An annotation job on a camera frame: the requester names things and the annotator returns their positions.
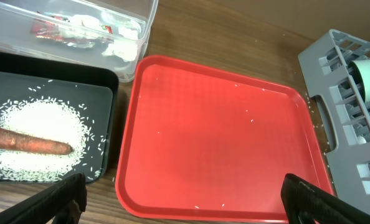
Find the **red strawberry cake wrapper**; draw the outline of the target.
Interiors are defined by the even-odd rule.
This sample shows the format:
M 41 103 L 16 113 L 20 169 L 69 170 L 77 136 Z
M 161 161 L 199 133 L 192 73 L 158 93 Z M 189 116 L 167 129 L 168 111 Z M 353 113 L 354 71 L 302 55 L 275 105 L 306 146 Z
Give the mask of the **red strawberry cake wrapper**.
M 69 17 L 63 14 L 46 13 L 46 16 L 50 16 L 53 19 L 57 19 L 63 22 L 69 22 Z M 112 34 L 112 28 L 108 25 L 102 25 L 104 34 Z M 42 21 L 35 19 L 31 26 L 31 34 L 39 39 L 49 39 L 61 44 L 65 44 L 69 47 L 75 47 L 80 49 L 91 49 L 97 42 L 104 43 L 108 38 L 99 34 L 98 32 L 91 32 L 86 29 L 83 31 L 73 29 L 72 25 L 64 26 L 56 24 L 54 22 Z

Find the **green bowl with rice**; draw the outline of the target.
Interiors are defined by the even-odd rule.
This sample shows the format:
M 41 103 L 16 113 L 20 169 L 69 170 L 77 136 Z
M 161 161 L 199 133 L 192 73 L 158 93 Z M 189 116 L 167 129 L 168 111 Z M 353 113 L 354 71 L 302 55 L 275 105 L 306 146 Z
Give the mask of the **green bowl with rice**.
M 356 83 L 361 84 L 360 94 L 364 102 L 370 101 L 370 59 L 353 60 L 349 67 L 352 68 L 352 76 Z

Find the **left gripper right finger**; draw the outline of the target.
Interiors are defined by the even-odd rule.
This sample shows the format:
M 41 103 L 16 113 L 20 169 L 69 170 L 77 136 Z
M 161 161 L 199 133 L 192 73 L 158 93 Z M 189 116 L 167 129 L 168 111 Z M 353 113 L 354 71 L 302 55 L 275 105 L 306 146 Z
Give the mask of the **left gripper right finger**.
M 289 224 L 370 224 L 370 215 L 295 174 L 285 175 L 281 199 Z

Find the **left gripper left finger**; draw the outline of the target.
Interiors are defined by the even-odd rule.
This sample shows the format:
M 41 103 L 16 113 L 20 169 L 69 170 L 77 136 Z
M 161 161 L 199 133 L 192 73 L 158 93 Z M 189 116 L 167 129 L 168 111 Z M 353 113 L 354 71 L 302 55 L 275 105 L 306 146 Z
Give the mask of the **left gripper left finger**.
M 78 223 L 86 206 L 85 175 L 77 173 L 0 212 L 0 224 Z

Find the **orange carrot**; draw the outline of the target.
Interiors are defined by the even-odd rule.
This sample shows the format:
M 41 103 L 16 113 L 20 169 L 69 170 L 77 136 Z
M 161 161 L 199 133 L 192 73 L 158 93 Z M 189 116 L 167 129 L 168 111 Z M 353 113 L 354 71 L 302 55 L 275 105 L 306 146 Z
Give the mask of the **orange carrot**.
M 67 155 L 73 152 L 73 148 L 69 144 L 3 128 L 0 128 L 0 149 L 54 155 Z

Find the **white plastic spoon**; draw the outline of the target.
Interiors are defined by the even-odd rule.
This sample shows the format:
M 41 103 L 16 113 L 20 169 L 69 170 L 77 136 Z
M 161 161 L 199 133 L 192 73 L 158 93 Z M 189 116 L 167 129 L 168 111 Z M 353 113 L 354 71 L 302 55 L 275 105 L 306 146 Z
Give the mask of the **white plastic spoon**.
M 357 137 L 357 142 L 358 142 L 358 144 L 366 144 L 367 143 L 366 139 L 363 136 L 358 136 Z

